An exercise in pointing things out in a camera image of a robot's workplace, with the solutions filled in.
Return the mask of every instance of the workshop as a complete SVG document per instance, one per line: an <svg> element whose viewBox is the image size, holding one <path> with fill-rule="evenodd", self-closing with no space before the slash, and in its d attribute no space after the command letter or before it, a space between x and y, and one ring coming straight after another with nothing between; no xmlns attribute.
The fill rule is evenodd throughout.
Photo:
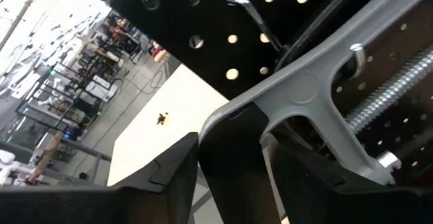
<svg viewBox="0 0 433 224"><path fill-rule="evenodd" d="M433 223L433 0L0 0L0 39L0 224Z"/></svg>

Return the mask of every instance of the metal bolt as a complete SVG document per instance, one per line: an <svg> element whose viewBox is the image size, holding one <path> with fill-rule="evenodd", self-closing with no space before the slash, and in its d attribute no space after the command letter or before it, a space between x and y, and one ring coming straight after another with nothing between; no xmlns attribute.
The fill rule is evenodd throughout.
<svg viewBox="0 0 433 224"><path fill-rule="evenodd" d="M391 172L401 168L401 161L393 153L386 151L378 158L378 162Z"/></svg>
<svg viewBox="0 0 433 224"><path fill-rule="evenodd" d="M365 67L365 63L367 61L367 56L365 55L365 50L362 44L357 43L350 46L350 50L354 53L355 60L357 61L357 70L355 74L352 76L357 77L362 73Z"/></svg>
<svg viewBox="0 0 433 224"><path fill-rule="evenodd" d="M433 70L433 45L419 52L391 79L362 101L346 122L358 133Z"/></svg>
<svg viewBox="0 0 433 224"><path fill-rule="evenodd" d="M200 0L189 0L189 4L191 4L191 6L197 6L200 3Z"/></svg>

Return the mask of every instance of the gray plastic part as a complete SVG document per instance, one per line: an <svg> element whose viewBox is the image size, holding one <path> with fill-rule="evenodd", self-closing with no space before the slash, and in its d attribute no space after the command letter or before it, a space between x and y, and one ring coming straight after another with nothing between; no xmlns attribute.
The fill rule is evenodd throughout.
<svg viewBox="0 0 433 224"><path fill-rule="evenodd" d="M363 149L335 107L331 85L338 69L422 0L372 0L322 44L210 115L200 141L221 119L254 102L269 118L262 138L291 116L307 117L338 162L377 183L393 183L390 171Z"/></svg>

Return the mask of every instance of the machinery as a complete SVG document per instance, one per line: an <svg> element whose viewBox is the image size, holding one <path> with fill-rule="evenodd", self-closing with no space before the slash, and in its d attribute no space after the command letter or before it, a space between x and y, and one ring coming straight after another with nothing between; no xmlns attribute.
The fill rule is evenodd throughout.
<svg viewBox="0 0 433 224"><path fill-rule="evenodd" d="M4 206L187 223L199 162L225 224L432 221L433 0L106 1L231 101L114 187Z"/></svg>
<svg viewBox="0 0 433 224"><path fill-rule="evenodd" d="M109 83L97 75L93 76L93 79L86 86L86 92L100 98L104 102L109 102L116 94L117 89L117 85Z"/></svg>

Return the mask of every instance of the metal screw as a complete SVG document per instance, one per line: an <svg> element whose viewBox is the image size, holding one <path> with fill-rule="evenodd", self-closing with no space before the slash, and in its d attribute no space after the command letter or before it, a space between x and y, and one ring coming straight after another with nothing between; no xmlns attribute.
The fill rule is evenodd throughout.
<svg viewBox="0 0 433 224"><path fill-rule="evenodd" d="M189 0L189 4L191 4L191 6L196 6L200 3L200 0Z"/></svg>
<svg viewBox="0 0 433 224"><path fill-rule="evenodd" d="M362 44L357 43L350 46L350 50L354 53L355 60L357 61L357 70L355 74L352 76L352 79L354 77L357 77L362 73L365 67L365 63L367 61L367 57L365 55L365 50Z"/></svg>
<svg viewBox="0 0 433 224"><path fill-rule="evenodd" d="M391 79L361 102L347 117L358 133L433 70L433 45L419 52Z"/></svg>
<svg viewBox="0 0 433 224"><path fill-rule="evenodd" d="M141 3L149 11L157 10L161 5L161 0L141 0Z"/></svg>

